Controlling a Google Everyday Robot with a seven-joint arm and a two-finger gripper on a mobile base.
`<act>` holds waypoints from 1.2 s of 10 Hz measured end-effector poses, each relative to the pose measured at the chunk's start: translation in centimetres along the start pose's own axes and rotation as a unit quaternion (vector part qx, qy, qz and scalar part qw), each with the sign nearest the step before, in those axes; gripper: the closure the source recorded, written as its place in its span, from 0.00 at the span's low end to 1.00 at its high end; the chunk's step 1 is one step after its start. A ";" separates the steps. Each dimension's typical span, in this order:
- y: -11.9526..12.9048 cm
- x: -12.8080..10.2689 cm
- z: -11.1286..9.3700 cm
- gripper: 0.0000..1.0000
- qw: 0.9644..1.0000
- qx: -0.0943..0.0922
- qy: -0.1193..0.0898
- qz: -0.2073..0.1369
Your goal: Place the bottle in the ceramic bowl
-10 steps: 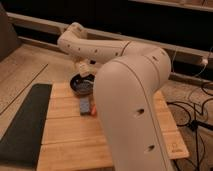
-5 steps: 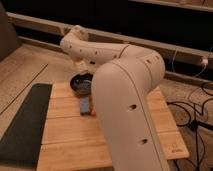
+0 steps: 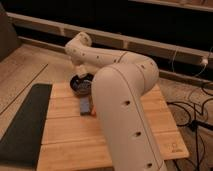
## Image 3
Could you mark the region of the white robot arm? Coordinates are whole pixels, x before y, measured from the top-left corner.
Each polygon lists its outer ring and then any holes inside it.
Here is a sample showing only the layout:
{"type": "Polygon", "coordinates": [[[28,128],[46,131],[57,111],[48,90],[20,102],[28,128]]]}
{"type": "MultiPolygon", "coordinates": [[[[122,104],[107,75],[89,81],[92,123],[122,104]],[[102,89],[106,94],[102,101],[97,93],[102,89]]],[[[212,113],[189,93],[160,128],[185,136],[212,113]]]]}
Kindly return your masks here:
{"type": "Polygon", "coordinates": [[[65,52],[76,68],[70,87],[92,96],[115,171],[167,171],[141,103],[159,78],[157,64],[130,51],[94,48],[84,32],[65,52]]]}

